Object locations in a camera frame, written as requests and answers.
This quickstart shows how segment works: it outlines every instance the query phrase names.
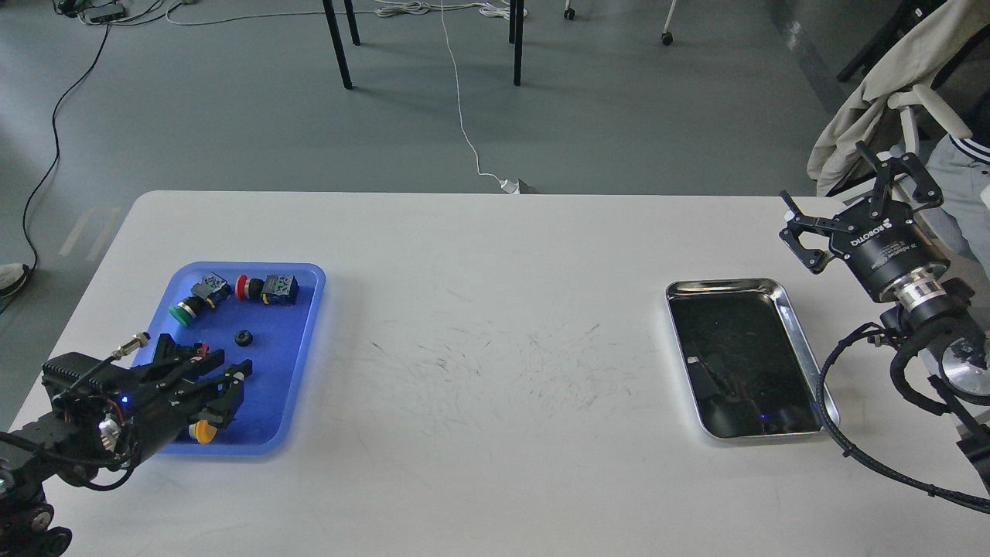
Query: power strip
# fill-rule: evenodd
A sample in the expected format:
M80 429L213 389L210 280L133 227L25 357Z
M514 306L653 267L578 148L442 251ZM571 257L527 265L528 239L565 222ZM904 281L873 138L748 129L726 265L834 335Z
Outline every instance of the power strip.
M127 15L127 10L120 4L110 4L85 11L86 19L93 24L103 24L117 21Z

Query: white table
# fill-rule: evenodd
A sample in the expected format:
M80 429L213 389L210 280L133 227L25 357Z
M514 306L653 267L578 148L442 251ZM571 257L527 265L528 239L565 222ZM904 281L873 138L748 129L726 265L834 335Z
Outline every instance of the white table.
M831 216L828 199L799 199ZM819 361L884 307L839 263L810 275L756 197L153 192L55 347L109 353L193 261L322 267L285 445L156 455L109 494L47 483L71 555L986 555L987 517L874 475L825 434L701 432L664 301L682 279L770 277ZM848 351L843 429L982 494L947 418ZM47 411L38 387L17 417Z

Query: blue tray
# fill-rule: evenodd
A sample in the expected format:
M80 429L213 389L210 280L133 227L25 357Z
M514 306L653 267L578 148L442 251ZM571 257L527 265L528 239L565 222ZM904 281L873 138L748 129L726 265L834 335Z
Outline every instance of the blue tray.
M264 279L268 275L294 275L299 293L294 305L265 305L260 301L240 301L231 295L216 310L204 310L189 327L179 324L168 307L189 295L189 288L203 276L216 273L231 288L241 275ZM180 439L161 453L216 456L259 456L274 450L285 439L296 395L302 383L306 354L316 322L327 276L323 270L305 263L196 262L178 270L168 283L161 303L154 312L148 333L154 343L168 333L178 344L191 346L205 342L210 350L226 353L225 364L250 359L253 375L245 380L245 400L234 422L217 432L212 443L200 445ZM254 340L245 347L234 343L234 335L247 329ZM134 365L146 364L152 346L140 350Z

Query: black nut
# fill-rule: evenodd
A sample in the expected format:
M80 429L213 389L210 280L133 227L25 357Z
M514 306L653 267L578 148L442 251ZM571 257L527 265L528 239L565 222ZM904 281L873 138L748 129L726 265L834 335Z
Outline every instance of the black nut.
M242 329L238 331L238 334L234 335L234 343L238 346L247 346L253 340L254 336L247 329Z

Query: beige jacket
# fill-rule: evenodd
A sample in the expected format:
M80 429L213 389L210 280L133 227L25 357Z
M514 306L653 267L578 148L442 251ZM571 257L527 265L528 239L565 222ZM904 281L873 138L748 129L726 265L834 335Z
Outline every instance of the beige jacket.
M859 159L855 144L869 144L891 93L936 74L980 29L990 25L990 0L948 0L922 20L866 74L825 128L808 159L808 176L826 195Z

